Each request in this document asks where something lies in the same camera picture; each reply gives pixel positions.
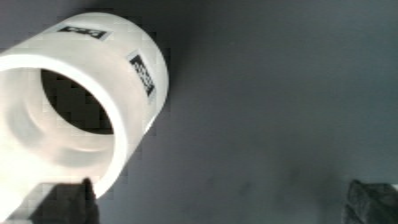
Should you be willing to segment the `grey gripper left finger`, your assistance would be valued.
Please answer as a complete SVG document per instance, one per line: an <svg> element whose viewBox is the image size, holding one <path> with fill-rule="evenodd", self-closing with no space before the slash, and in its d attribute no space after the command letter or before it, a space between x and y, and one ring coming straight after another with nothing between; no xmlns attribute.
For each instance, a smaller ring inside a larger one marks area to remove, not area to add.
<svg viewBox="0 0 398 224"><path fill-rule="evenodd" d="M55 185L28 216L32 224L99 224L99 207L90 179Z"/></svg>

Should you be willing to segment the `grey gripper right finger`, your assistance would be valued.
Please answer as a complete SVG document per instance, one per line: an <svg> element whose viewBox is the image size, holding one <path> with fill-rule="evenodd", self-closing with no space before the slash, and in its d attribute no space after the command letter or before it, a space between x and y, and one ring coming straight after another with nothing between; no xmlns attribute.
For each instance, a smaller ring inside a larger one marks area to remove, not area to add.
<svg viewBox="0 0 398 224"><path fill-rule="evenodd" d="M341 224L398 224L398 188L391 184L350 182Z"/></svg>

